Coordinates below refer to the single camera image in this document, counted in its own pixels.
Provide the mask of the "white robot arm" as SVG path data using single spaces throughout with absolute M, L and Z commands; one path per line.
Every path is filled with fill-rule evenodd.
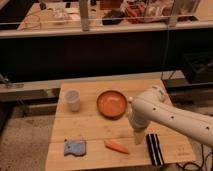
M 213 117 L 182 110 L 164 103 L 165 90 L 152 86 L 131 100 L 129 122 L 135 132 L 154 121 L 213 148 Z

